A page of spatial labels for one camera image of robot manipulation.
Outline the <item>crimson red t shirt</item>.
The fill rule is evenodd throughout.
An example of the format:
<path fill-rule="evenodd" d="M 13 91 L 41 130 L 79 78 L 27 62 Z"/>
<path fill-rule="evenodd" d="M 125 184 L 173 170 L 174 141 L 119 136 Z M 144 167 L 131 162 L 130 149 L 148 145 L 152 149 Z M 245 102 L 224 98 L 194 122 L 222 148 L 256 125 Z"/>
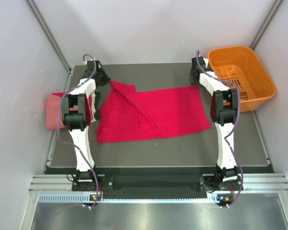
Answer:
<path fill-rule="evenodd" d="M 98 143 L 172 138 L 210 129 L 199 87 L 138 92 L 116 81 L 101 106 Z"/>

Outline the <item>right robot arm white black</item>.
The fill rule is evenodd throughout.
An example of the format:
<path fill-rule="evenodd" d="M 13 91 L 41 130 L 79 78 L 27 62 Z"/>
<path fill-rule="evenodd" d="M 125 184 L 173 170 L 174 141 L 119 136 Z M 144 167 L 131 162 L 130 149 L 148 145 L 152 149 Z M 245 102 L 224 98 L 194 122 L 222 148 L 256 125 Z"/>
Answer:
<path fill-rule="evenodd" d="M 199 53 L 192 58 L 190 83 L 201 85 L 212 96 L 210 117 L 217 131 L 218 158 L 214 181 L 204 180 L 202 189 L 213 193 L 240 179 L 241 165 L 234 148 L 234 133 L 240 119 L 240 90 L 236 83 L 218 78 L 208 66 L 208 59 Z"/>

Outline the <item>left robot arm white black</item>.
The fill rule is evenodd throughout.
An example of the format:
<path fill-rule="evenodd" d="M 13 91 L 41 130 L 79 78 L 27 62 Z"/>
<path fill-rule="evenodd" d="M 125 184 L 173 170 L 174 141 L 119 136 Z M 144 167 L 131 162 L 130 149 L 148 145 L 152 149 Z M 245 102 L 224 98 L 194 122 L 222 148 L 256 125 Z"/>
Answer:
<path fill-rule="evenodd" d="M 95 101 L 100 97 L 95 93 L 98 86 L 104 86 L 110 82 L 100 61 L 91 59 L 85 61 L 87 70 L 79 83 L 61 96 L 59 112 L 63 125 L 68 129 L 72 142 L 64 144 L 74 147 L 77 165 L 73 177 L 74 191 L 98 191 L 99 178 L 94 166 L 89 143 L 89 126 L 98 120 Z"/>

